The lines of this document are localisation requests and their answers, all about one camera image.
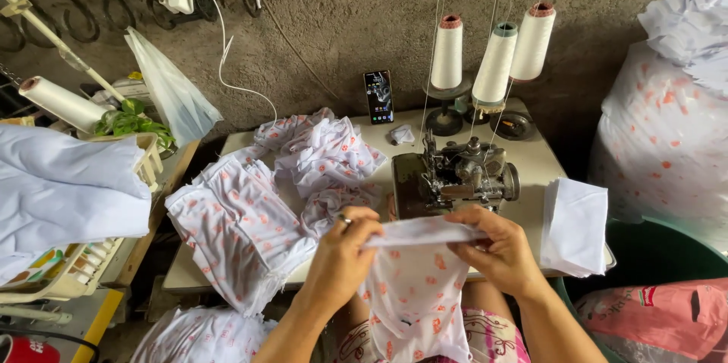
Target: power adapter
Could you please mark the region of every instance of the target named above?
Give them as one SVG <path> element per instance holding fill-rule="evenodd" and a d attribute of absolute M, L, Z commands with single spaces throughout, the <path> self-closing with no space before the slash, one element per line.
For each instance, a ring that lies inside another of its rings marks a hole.
<path fill-rule="evenodd" d="M 195 12 L 195 4 L 192 0 L 159 0 L 159 3 L 164 5 L 173 14 L 179 14 L 181 12 L 189 15 Z"/>

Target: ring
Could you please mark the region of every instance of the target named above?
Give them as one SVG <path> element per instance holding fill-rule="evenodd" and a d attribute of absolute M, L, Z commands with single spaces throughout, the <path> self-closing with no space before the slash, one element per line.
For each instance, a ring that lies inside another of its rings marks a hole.
<path fill-rule="evenodd" d="M 338 218 L 338 219 L 339 219 L 340 221 L 344 221 L 344 224 L 346 224 L 346 225 L 347 225 L 347 227 L 348 227 L 349 225 L 351 225 L 351 223 L 352 223 L 352 221 L 351 221 L 351 220 L 350 220 L 349 218 L 347 218 L 347 216 L 346 216 L 346 215 L 344 215 L 344 213 L 343 213 L 343 212 L 339 212 L 339 215 L 337 216 L 337 218 Z"/>

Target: overlock sewing machine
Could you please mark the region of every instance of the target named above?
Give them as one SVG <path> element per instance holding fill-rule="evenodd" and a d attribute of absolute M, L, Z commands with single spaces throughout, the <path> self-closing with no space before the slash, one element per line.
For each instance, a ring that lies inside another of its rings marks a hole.
<path fill-rule="evenodd" d="M 518 200 L 518 171 L 505 161 L 504 149 L 470 137 L 466 144 L 450 141 L 438 150 L 432 130 L 423 144 L 423 154 L 392 158 L 398 219 L 443 214 L 460 200 L 493 212 L 498 212 L 503 200 Z"/>

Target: green bucket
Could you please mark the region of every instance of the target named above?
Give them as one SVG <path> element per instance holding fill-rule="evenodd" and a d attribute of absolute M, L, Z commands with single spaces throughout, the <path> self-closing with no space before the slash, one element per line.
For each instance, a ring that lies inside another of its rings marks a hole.
<path fill-rule="evenodd" d="M 606 243 L 617 265 L 605 276 L 550 279 L 551 286 L 577 320 L 579 317 L 572 301 L 595 290 L 728 276 L 728 257 L 689 233 L 653 219 L 642 224 L 608 221 Z M 595 342 L 610 363 L 624 362 L 603 343 Z"/>

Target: green plant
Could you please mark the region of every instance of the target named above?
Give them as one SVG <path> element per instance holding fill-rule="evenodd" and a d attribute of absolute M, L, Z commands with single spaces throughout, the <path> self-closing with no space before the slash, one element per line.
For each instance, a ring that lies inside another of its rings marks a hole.
<path fill-rule="evenodd" d="M 125 99 L 122 101 L 122 110 L 111 110 L 101 116 L 96 122 L 94 133 L 97 136 L 114 135 L 123 136 L 130 133 L 154 133 L 159 138 L 157 145 L 168 150 L 175 141 L 168 126 L 155 123 L 143 115 L 144 104 L 139 99 Z"/>

